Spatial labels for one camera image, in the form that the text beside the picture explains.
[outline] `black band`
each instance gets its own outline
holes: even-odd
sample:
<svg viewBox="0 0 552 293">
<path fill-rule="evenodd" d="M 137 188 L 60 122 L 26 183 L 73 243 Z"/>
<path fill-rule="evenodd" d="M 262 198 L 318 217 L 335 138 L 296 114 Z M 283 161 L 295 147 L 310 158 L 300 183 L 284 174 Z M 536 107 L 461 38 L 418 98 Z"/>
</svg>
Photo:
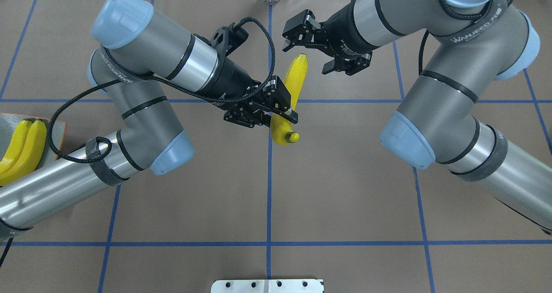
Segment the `black band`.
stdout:
<svg viewBox="0 0 552 293">
<path fill-rule="evenodd" d="M 479 165 L 479 167 L 471 171 L 465 173 L 455 173 L 451 171 L 452 174 L 458 175 L 458 177 L 460 177 L 464 181 L 481 181 L 489 177 L 491 174 L 495 173 L 495 171 L 498 170 L 502 163 L 504 163 L 504 159 L 506 158 L 506 154 L 508 153 L 508 140 L 506 140 L 502 133 L 494 130 L 489 125 L 487 126 L 491 128 L 492 132 L 495 134 L 495 145 L 493 146 L 489 157 L 487 157 L 487 159 L 483 161 L 483 163 Z"/>
<path fill-rule="evenodd" d="M 119 144 L 119 148 L 121 149 L 122 154 L 126 158 L 126 161 L 128 161 L 134 169 L 138 171 L 143 171 L 144 168 L 138 166 L 138 164 L 133 161 L 132 157 L 130 157 L 129 152 L 126 150 L 125 144 L 122 143 L 121 130 L 117 131 L 116 136 L 117 136 L 117 144 Z"/>
<path fill-rule="evenodd" d="M 527 41 L 525 41 L 525 45 L 523 46 L 523 50 L 525 50 L 527 48 L 527 44 L 529 43 L 529 36 L 530 36 L 531 26 L 529 24 L 529 20 L 527 20 L 527 18 L 525 18 L 525 15 L 523 14 L 523 12 L 519 12 L 519 14 L 521 14 L 521 16 L 523 16 L 523 19 L 525 20 L 525 24 L 527 25 Z M 522 51 L 522 53 L 519 54 L 516 61 L 514 61 L 513 63 L 516 63 L 519 60 L 519 58 L 521 58 L 522 55 L 523 55 L 523 51 Z M 508 71 L 509 69 L 510 69 L 510 67 L 507 68 L 507 69 L 504 69 L 504 71 L 498 73 L 497 75 L 501 75 L 502 73 Z"/>
<path fill-rule="evenodd" d="M 470 144 L 467 146 L 467 148 L 458 156 L 456 156 L 455 158 L 449 160 L 449 161 L 444 161 L 444 162 L 437 162 L 438 164 L 442 164 L 442 165 L 449 165 L 449 164 L 452 164 L 452 163 L 456 163 L 457 161 L 459 161 L 460 159 L 464 158 L 465 155 L 467 155 L 469 152 L 471 152 L 471 150 L 475 147 L 475 144 L 477 143 L 477 140 L 479 139 L 479 129 L 481 128 L 481 126 L 479 125 L 479 121 L 475 120 L 475 134 L 474 134 L 474 137 L 473 139 L 471 140 Z"/>
<path fill-rule="evenodd" d="M 102 154 L 100 153 L 98 147 L 98 140 L 88 140 L 88 142 L 86 142 L 86 157 L 97 158 L 100 155 Z M 94 171 L 98 179 L 109 186 L 119 185 L 122 181 L 128 180 L 128 178 L 120 177 L 115 171 L 113 171 L 113 169 L 108 167 L 103 159 L 96 161 L 95 163 L 91 163 L 90 168 L 92 168 L 92 171 Z"/>
<path fill-rule="evenodd" d="M 426 69 L 424 71 L 422 71 L 422 73 L 420 73 L 420 75 L 427 76 L 427 77 L 430 77 L 432 79 L 436 79 L 436 80 L 440 81 L 441 83 L 445 83 L 445 84 L 449 85 L 450 87 L 453 87 L 454 89 L 460 91 L 462 94 L 467 96 L 474 103 L 476 103 L 477 100 L 479 100 L 479 97 L 473 91 L 471 91 L 469 88 L 462 85 L 461 83 L 459 83 L 459 82 L 457 82 L 453 79 L 450 79 L 447 76 L 441 75 L 441 74 L 433 72 L 433 71 L 428 71 Z"/>
<path fill-rule="evenodd" d="M 380 21 L 381 23 L 383 24 L 383 26 L 389 31 L 391 32 L 392 34 L 398 36 L 398 37 L 404 37 L 406 36 L 406 34 L 402 34 L 400 33 L 399 31 L 395 30 L 390 24 L 389 22 L 387 22 L 387 19 L 385 19 L 385 16 L 383 16 L 383 12 L 381 11 L 381 6 L 380 6 L 380 2 L 379 0 L 375 0 L 375 4 L 376 4 L 376 12 L 378 12 L 378 17 L 380 18 Z"/>
<path fill-rule="evenodd" d="M 163 101 L 167 101 L 167 100 L 168 100 L 168 99 L 167 99 L 167 97 L 165 97 L 165 96 L 157 97 L 157 98 L 155 98 L 155 99 L 152 99 L 152 100 L 149 100 L 149 101 L 147 101 L 147 102 L 144 102 L 143 104 L 140 104 L 139 106 L 133 107 L 133 108 L 131 108 L 130 110 L 127 110 L 126 112 L 124 112 L 124 113 L 121 115 L 121 117 L 122 117 L 123 120 L 124 120 L 125 118 L 127 118 L 128 116 L 130 116 L 130 115 L 132 115 L 132 114 L 134 114 L 134 113 L 136 113 L 136 112 L 139 112 L 139 111 L 141 111 L 141 110 L 143 110 L 143 109 L 145 109 L 145 108 L 147 108 L 147 107 L 150 107 L 150 106 L 152 106 L 152 105 L 154 105 L 154 104 L 158 104 L 159 102 L 163 102 Z"/>
<path fill-rule="evenodd" d="M 190 36 L 190 43 L 188 44 L 188 47 L 186 48 L 186 51 L 184 52 L 184 55 L 182 55 L 182 58 L 180 59 L 180 62 L 176 66 L 176 68 L 167 76 L 165 77 L 168 80 L 173 79 L 180 73 L 182 67 L 186 64 L 186 61 L 188 61 L 188 58 L 190 57 L 191 51 L 194 49 L 195 44 L 195 36 Z"/>
</svg>

